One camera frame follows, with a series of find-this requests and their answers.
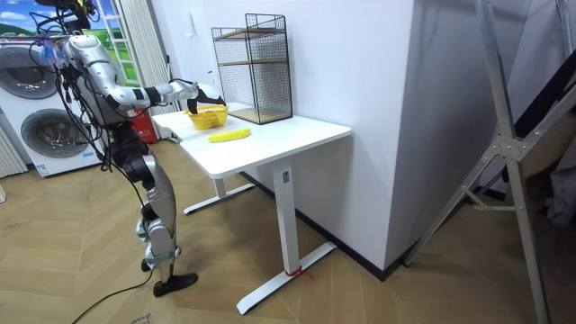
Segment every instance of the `yellow basket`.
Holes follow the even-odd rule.
[[[184,113],[190,117],[192,123],[198,130],[208,130],[210,128],[224,126],[224,123],[226,123],[228,106],[211,104],[199,106],[197,109],[197,114],[193,114],[187,110],[184,111]]]

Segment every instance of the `desk leg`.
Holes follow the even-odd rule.
[[[209,206],[214,205],[215,203],[218,203],[226,198],[229,198],[235,194],[240,194],[241,192],[250,189],[250,188],[254,188],[253,184],[244,184],[236,189],[232,189],[228,192],[226,192],[226,189],[224,188],[224,180],[222,179],[213,179],[214,182],[214,190],[216,191],[216,196],[212,197],[210,199],[207,199],[203,202],[198,202],[197,204],[194,204],[186,209],[184,209],[184,214],[190,214],[193,212],[196,212],[202,208],[206,208]]]
[[[274,192],[280,227],[280,242],[284,271],[270,279],[246,297],[242,298],[236,307],[244,315],[259,304],[264,298],[280,289],[283,285],[300,274],[300,269],[306,269],[320,260],[336,246],[327,242],[300,260],[298,254],[298,237],[296,234],[296,214],[294,210],[294,193],[292,185],[292,166],[288,157],[273,163]]]

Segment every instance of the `humanoid robot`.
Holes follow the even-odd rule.
[[[91,1],[36,2],[54,7],[57,14],[56,17],[42,16],[46,19],[37,22],[38,32],[51,32],[42,26],[56,23],[64,33],[51,36],[43,33],[37,40],[37,44],[44,42],[44,46],[48,46],[44,50],[56,52],[54,64],[49,69],[57,73],[57,88],[61,86],[58,93],[63,104],[68,108],[67,102],[71,101],[68,91],[71,90],[91,121],[90,125],[76,121],[77,126],[91,144],[94,140],[102,142],[104,152],[99,152],[99,155],[103,164],[123,170],[131,182],[141,182],[146,189],[148,201],[142,205],[137,234],[148,242],[142,270],[157,267],[160,271],[154,295],[159,297],[194,284],[197,274],[173,273],[175,259],[180,253],[176,244],[174,189],[146,142],[134,130],[128,112],[187,100],[188,108],[195,113],[198,102],[225,104],[224,101],[215,89],[182,79],[144,88],[122,85],[119,67],[103,44],[95,36],[81,32],[90,28],[88,18],[96,13]],[[90,134],[95,131],[99,134],[96,136],[98,139]]]

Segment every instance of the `wire rack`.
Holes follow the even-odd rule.
[[[285,17],[247,13],[246,28],[212,28],[229,114],[257,124],[291,118]]]

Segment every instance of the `wooden floor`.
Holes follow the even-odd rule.
[[[179,147],[153,146],[178,210],[213,196]],[[244,184],[226,179],[228,188]],[[118,174],[98,168],[40,179],[1,179],[0,323],[69,323],[107,293],[142,282],[139,205]],[[152,285],[112,297],[81,323],[446,324],[536,323],[513,213],[465,206],[410,269],[380,283],[340,251],[323,258],[247,316],[237,301],[282,271],[275,203],[255,189],[191,216],[178,215],[175,271],[200,280],[155,299]],[[324,240],[298,222],[301,255]],[[554,323],[576,323],[576,237],[537,219]]]

